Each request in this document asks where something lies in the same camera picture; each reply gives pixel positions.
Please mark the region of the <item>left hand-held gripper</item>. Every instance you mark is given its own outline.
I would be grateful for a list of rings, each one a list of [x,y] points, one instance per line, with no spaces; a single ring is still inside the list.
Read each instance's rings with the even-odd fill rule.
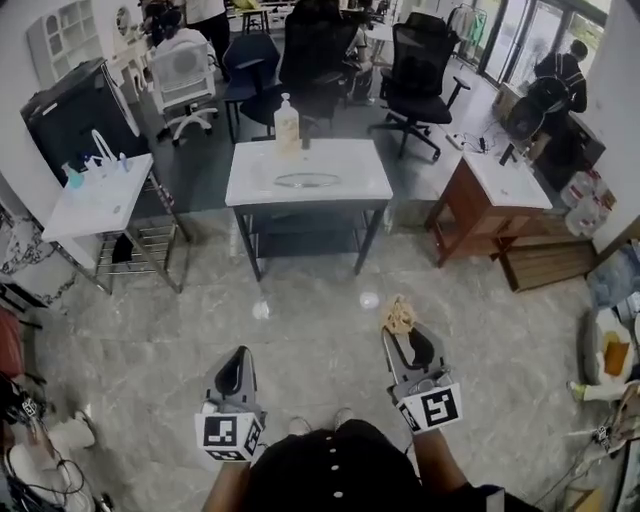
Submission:
[[[194,416],[196,446],[216,461],[252,462],[265,428],[265,411],[251,402],[256,395],[251,351],[239,346],[224,354],[206,374],[206,400]]]

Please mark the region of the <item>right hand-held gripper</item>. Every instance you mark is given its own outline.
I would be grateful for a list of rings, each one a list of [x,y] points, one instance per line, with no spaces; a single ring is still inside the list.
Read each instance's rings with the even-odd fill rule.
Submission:
[[[460,385],[449,368],[440,370],[445,365],[443,341],[418,322],[409,334],[394,334],[383,327],[381,335],[395,383],[389,394],[411,433],[421,434],[460,421]]]

